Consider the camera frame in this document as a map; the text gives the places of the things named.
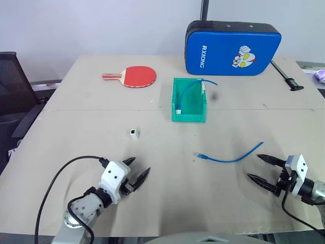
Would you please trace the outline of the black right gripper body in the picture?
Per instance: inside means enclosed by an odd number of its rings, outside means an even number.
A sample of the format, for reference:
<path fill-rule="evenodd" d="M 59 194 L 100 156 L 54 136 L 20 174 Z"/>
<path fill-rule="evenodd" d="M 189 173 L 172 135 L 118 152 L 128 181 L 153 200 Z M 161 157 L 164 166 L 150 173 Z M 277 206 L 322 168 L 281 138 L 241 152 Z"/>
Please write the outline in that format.
<path fill-rule="evenodd" d="M 297 182 L 297 178 L 298 174 L 296 171 L 288 173 L 288 171 L 283 168 L 276 183 L 275 196 L 279 197 L 281 191 L 286 191 L 287 188 L 291 191 Z"/>

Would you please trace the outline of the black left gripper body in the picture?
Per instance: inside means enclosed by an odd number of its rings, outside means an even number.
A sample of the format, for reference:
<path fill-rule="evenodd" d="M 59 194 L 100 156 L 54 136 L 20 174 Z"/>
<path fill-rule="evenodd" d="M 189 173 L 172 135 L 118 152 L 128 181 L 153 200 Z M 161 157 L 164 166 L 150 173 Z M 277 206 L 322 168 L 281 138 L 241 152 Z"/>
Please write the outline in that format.
<path fill-rule="evenodd" d="M 119 188 L 119 192 L 121 195 L 129 195 L 130 193 L 134 192 L 135 188 L 132 184 L 129 183 L 129 179 L 126 178 Z"/>

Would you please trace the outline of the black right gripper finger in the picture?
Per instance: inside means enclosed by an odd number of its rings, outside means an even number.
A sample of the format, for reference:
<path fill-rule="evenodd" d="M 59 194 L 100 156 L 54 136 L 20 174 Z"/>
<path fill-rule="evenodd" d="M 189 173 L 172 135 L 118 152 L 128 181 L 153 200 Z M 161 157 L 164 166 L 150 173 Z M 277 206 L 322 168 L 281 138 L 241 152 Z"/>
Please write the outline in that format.
<path fill-rule="evenodd" d="M 274 194 L 275 196 L 279 196 L 280 192 L 278 191 L 277 186 L 272 185 L 270 183 L 267 182 L 267 180 L 265 180 L 264 178 L 261 178 L 257 175 L 251 174 L 251 173 L 247 173 L 247 176 L 257 185 L 259 185 L 260 187 L 264 188 L 265 190 L 270 191 L 272 194 Z"/>
<path fill-rule="evenodd" d="M 270 156 L 270 155 L 258 154 L 257 156 L 261 160 L 263 160 L 264 162 L 266 162 L 268 164 L 276 165 L 276 166 L 279 166 L 279 167 L 282 167 L 282 168 L 285 166 L 285 163 L 286 163 L 285 160 L 282 160 L 282 159 L 279 159 L 279 158 L 276 158 L 276 157 Z"/>

